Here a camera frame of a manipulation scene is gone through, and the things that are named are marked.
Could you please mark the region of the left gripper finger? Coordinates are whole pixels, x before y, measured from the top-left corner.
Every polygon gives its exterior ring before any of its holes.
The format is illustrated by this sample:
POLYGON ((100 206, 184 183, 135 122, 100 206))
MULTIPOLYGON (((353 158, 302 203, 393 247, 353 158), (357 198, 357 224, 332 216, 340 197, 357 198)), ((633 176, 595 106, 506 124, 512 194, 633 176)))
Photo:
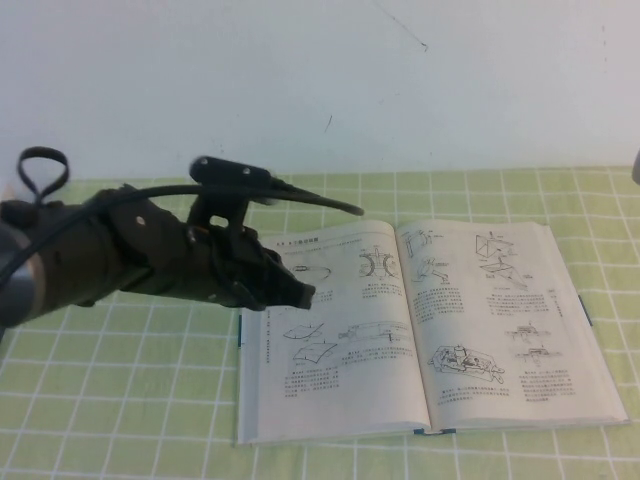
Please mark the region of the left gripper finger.
POLYGON ((298 280, 277 252, 266 249, 265 254, 263 290, 266 304, 309 310, 316 288, 298 280))

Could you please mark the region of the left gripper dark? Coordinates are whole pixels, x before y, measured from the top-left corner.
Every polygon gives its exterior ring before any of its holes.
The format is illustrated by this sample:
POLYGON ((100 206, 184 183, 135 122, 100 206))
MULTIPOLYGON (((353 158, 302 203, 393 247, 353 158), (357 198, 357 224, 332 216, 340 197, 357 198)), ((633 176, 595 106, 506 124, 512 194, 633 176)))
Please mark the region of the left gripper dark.
POLYGON ((31 258, 43 276, 37 310, 90 307, 115 291, 252 311, 279 304, 279 282, 263 282, 267 248, 243 224, 247 197, 199 195, 181 221, 149 199, 125 200, 135 191, 39 210, 30 229, 43 243, 31 258))

